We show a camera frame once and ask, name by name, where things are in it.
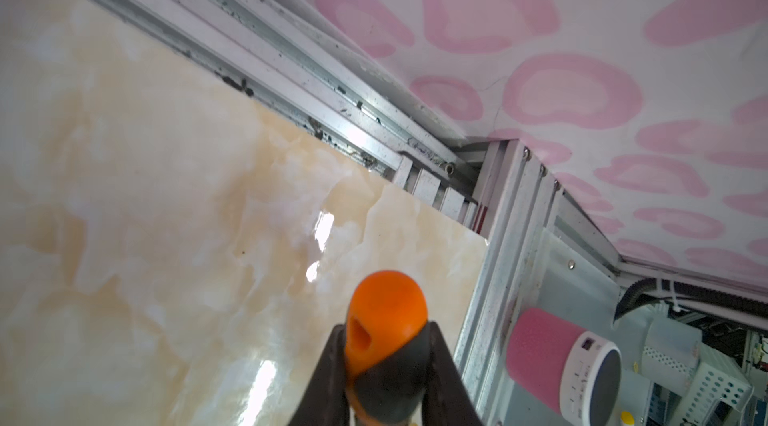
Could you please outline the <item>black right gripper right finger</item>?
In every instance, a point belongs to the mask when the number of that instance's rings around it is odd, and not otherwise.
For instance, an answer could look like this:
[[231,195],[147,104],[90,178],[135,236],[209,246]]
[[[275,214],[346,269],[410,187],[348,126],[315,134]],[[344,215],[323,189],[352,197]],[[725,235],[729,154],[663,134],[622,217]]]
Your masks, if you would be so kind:
[[430,362],[421,418],[426,426],[481,426],[443,334],[436,322],[428,323]]

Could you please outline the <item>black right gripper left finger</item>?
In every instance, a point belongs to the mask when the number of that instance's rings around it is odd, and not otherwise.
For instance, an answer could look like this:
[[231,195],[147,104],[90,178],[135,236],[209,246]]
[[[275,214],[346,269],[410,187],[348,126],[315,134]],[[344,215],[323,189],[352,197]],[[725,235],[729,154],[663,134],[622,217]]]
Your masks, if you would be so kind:
[[348,426],[344,325],[331,330],[314,372],[289,426]]

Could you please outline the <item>orange black screwdriver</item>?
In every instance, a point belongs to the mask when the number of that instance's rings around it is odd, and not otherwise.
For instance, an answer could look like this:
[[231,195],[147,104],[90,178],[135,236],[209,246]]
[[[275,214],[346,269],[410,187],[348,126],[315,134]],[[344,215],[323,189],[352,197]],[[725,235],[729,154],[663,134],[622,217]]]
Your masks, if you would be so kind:
[[377,271],[356,287],[347,310],[346,398],[358,425],[408,425],[426,393],[428,308],[410,276]]

